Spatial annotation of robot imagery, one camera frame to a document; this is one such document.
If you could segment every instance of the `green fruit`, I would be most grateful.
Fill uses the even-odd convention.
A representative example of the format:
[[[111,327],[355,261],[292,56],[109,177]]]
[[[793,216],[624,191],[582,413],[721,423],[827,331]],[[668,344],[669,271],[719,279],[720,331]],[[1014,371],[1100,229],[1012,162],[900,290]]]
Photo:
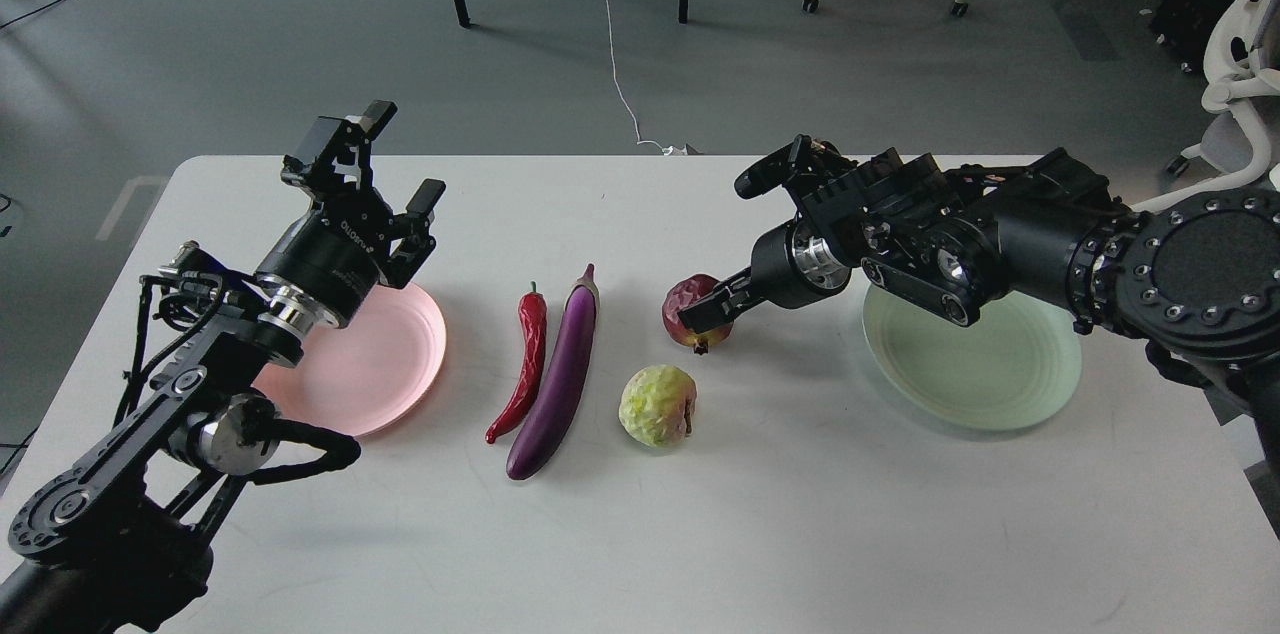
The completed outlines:
[[[622,389],[618,421],[636,442],[669,447],[692,433],[696,400],[689,374],[666,364],[646,366]]]

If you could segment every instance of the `green plate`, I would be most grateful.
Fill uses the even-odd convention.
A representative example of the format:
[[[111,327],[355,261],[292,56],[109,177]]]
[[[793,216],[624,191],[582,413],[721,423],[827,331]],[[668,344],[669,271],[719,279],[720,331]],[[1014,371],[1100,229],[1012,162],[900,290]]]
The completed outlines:
[[[1065,311],[1010,293],[960,328],[870,287],[863,332],[902,394],[938,419],[983,432],[1053,416],[1080,383],[1080,342]]]

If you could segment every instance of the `floor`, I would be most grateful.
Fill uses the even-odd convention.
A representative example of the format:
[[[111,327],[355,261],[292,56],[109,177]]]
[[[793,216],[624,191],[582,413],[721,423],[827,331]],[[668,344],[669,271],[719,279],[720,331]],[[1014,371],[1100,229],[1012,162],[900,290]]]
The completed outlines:
[[[0,0],[0,22],[49,1]],[[763,155],[809,133],[861,156],[1064,146],[1129,201],[1174,186],[1164,164],[1210,117],[1147,28],[1161,0],[951,1],[691,0],[681,26],[676,0],[467,0],[470,29],[451,0],[32,15],[0,31],[0,442],[40,423],[179,163],[287,154],[374,99],[401,110],[375,156]]]

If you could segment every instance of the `red chili pepper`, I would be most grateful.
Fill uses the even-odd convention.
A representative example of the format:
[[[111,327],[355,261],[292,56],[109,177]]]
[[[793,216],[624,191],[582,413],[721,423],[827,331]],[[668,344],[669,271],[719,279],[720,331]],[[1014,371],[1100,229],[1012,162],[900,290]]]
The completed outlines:
[[[484,441],[490,444],[498,437],[511,432],[529,414],[534,398],[538,396],[538,386],[543,380],[543,360],[547,355],[547,301],[538,293],[538,286],[530,284],[531,291],[520,297],[520,328],[525,332],[525,362],[520,368],[520,382],[516,383],[516,392],[511,393],[507,409],[502,410],[498,419],[489,425]]]

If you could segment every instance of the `red apple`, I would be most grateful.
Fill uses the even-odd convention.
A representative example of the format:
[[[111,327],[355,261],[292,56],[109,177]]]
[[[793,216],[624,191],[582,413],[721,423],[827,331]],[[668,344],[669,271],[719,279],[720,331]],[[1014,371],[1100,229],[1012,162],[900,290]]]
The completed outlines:
[[[728,323],[723,327],[717,327],[710,332],[696,334],[685,328],[681,324],[678,313],[681,309],[696,302],[698,300],[708,296],[719,280],[714,277],[708,277],[708,274],[694,274],[692,277],[685,279],[672,287],[667,292],[667,298],[662,302],[662,324],[667,328],[667,333],[671,338],[681,346],[692,347],[695,354],[707,354],[709,347],[713,347],[724,341],[728,333],[733,329],[733,323]]]

